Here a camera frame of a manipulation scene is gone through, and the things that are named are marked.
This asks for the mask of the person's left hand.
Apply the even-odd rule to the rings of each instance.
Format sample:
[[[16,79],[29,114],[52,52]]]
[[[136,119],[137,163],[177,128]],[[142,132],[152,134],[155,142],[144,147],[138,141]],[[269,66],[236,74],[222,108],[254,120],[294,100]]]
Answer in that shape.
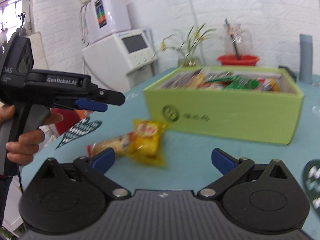
[[[14,113],[14,106],[1,105],[1,122],[11,119]],[[50,116],[45,120],[44,125],[57,124],[62,120],[63,115],[51,112]],[[39,151],[40,143],[44,142],[44,139],[44,132],[39,128],[20,135],[18,141],[8,142],[6,145],[8,160],[18,165],[30,164],[34,159],[34,155]]]

